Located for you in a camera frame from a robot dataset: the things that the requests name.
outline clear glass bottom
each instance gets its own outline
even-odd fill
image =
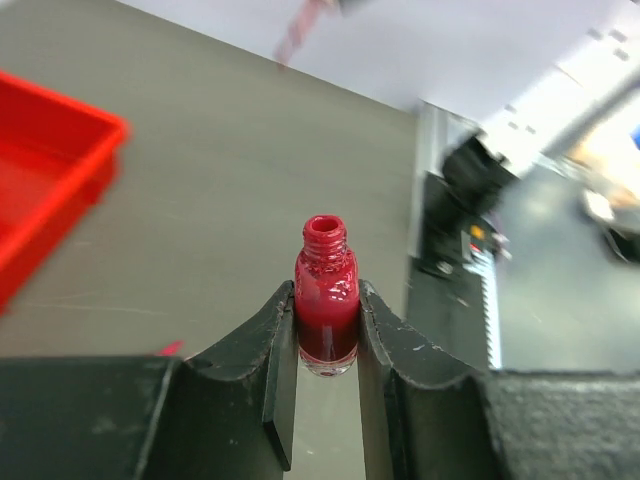
[[[343,357],[340,360],[336,360],[334,362],[323,362],[312,357],[300,348],[300,358],[302,359],[302,363],[304,363],[304,366],[307,367],[311,373],[318,375],[319,377],[335,377],[342,375],[344,372],[349,370],[351,365],[353,365],[357,354],[358,345],[353,347],[353,350],[351,350],[346,357]]]

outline small glass bottle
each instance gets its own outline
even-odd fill
[[[340,217],[312,217],[302,236],[294,303],[300,358],[316,375],[340,375],[357,353],[358,264],[347,246],[347,229]]]

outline bottle neck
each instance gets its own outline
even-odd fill
[[[335,264],[347,253],[347,229],[340,217],[318,215],[309,219],[302,230],[304,254],[311,262]]]

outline red tray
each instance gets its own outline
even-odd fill
[[[0,72],[0,309],[116,173],[126,123]]]

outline bottle opening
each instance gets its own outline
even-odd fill
[[[316,218],[311,222],[311,229],[316,232],[328,233],[339,226],[338,221],[335,218],[331,217],[321,217]]]

